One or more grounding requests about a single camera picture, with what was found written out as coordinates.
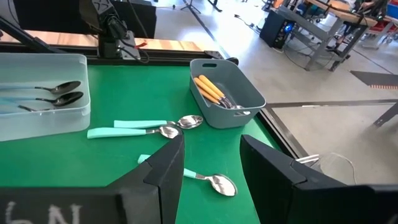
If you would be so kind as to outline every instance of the gray plastic bin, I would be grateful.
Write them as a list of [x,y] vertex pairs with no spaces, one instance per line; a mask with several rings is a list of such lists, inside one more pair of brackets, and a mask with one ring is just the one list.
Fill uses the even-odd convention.
[[[207,123],[214,128],[233,128],[247,124],[266,105],[266,100],[234,63],[227,60],[191,61],[190,89]],[[193,78],[205,75],[234,105],[244,109],[226,109],[204,98]]]

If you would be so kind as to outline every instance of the orange handle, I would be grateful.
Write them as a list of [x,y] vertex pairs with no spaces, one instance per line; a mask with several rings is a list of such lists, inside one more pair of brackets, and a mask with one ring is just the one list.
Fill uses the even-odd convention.
[[219,97],[225,97],[224,93],[217,88],[206,76],[199,75],[200,81],[202,81],[206,86],[213,90]]
[[202,88],[203,90],[205,90],[210,96],[212,96],[214,99],[220,100],[220,97],[213,91],[211,90],[208,86],[206,86],[206,84],[204,84],[202,81],[200,81],[199,78],[194,78],[193,81],[195,81],[195,83]]
[[215,104],[219,104],[218,100],[214,99],[214,97],[210,96],[205,90],[203,90],[202,88],[198,88],[200,94],[202,94],[207,100],[210,100],[211,102],[215,103]]

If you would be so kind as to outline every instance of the spoon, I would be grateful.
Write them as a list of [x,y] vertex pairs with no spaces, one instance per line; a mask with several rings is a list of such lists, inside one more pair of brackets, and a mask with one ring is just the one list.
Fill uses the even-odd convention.
[[[32,108],[29,108],[27,106],[19,105],[19,104],[15,103],[15,102],[12,102],[12,101],[2,100],[1,98],[0,98],[0,105],[13,106],[13,107],[20,108],[20,109],[23,109],[23,110],[26,110],[26,111],[29,111],[29,112],[38,111],[38,110],[34,110]],[[3,111],[1,111],[0,113],[1,114],[9,114],[9,112],[3,112]]]
[[[195,83],[200,84],[199,86],[201,88],[203,88],[203,85],[206,85],[208,87],[207,90],[205,90],[205,91],[207,93],[209,93],[212,96],[212,98],[209,98],[207,95],[204,95],[202,89],[199,89],[199,91],[204,97],[206,97],[208,100],[212,101],[213,103],[216,100],[218,102],[218,104],[223,102],[223,104],[225,105],[225,108],[229,108],[229,109],[243,109],[244,108],[241,105],[233,105],[230,102],[230,100],[226,97],[226,95],[219,88],[217,88],[217,86],[214,85],[206,76],[199,75],[199,77],[195,80]],[[243,111],[242,113],[239,113],[239,114],[249,115],[250,111]]]
[[161,133],[163,136],[172,139],[182,134],[182,131],[173,126],[161,126],[159,129],[129,129],[129,128],[94,128],[87,131],[87,138],[108,138],[124,136],[140,136],[145,134]]
[[[138,164],[144,162],[144,160],[148,159],[150,155],[141,154],[138,158]],[[208,180],[211,183],[211,186],[220,194],[225,196],[235,196],[238,193],[238,189],[236,188],[234,182],[230,180],[223,174],[214,174],[211,176],[204,176],[198,174],[194,171],[184,169],[184,176],[190,177],[199,180]]]
[[202,124],[203,118],[198,115],[188,115],[174,121],[114,121],[115,128],[151,128],[161,125],[177,125],[183,129],[191,129]]
[[38,89],[38,90],[47,90],[52,94],[64,94],[69,91],[72,91],[80,86],[80,81],[71,81],[62,83],[54,88],[46,88],[42,86],[15,86],[15,85],[0,85],[0,90],[18,90],[18,89]]
[[55,100],[44,99],[44,98],[34,98],[34,97],[0,97],[0,98],[3,100],[8,100],[8,101],[40,100],[40,101],[49,102],[49,103],[53,104],[54,106],[66,106],[66,105],[76,102],[82,96],[83,96],[82,92],[72,92],[72,93],[64,94]]

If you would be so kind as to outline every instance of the person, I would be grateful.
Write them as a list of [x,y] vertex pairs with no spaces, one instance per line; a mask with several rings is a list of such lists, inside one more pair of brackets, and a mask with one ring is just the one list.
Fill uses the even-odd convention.
[[[382,20],[386,16],[387,11],[387,0],[365,0],[365,2],[356,1],[355,7],[351,10],[357,14],[375,17],[377,20]],[[346,25],[343,35],[341,35],[337,41],[334,49],[337,49],[344,41],[347,35],[352,34],[358,27],[359,24],[345,21],[343,24]]]

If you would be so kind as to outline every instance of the black frame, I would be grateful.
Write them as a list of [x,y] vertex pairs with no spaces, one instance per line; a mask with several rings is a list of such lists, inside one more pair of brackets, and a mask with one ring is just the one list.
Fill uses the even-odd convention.
[[[153,50],[145,49],[150,57],[147,64],[142,64],[135,60],[107,59],[97,57],[96,47],[81,47],[70,45],[50,45],[60,50],[72,54],[83,54],[87,57],[88,65],[162,65],[162,66],[189,66],[190,62],[196,58],[216,58],[223,59],[223,56],[217,51],[186,51],[186,50]],[[25,45],[10,42],[0,42],[0,52],[8,53],[35,53]],[[294,142],[289,141],[289,130],[280,127],[280,122],[273,118],[273,110],[265,107],[260,110],[256,117],[261,124],[269,131],[274,141],[279,145],[280,150],[286,155],[298,159],[308,154],[303,149],[297,149]]]

